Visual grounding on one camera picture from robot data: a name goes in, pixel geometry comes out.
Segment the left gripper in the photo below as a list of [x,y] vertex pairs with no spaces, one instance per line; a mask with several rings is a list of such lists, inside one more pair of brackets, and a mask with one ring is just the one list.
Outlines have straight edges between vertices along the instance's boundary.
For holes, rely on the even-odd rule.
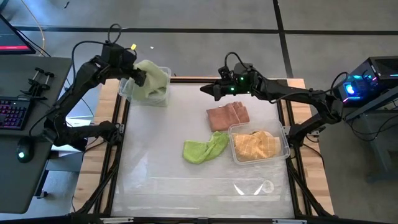
[[134,83],[142,87],[146,81],[146,71],[134,68],[137,56],[130,51],[112,53],[109,60],[108,74],[110,78],[132,78]]

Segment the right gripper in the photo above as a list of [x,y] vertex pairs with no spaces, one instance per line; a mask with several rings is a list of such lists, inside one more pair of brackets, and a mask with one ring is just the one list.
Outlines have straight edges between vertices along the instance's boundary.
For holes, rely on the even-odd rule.
[[258,76],[251,63],[237,63],[232,70],[224,65],[218,72],[221,80],[200,87],[204,93],[213,93],[215,101],[219,101],[222,94],[251,94],[254,80]]

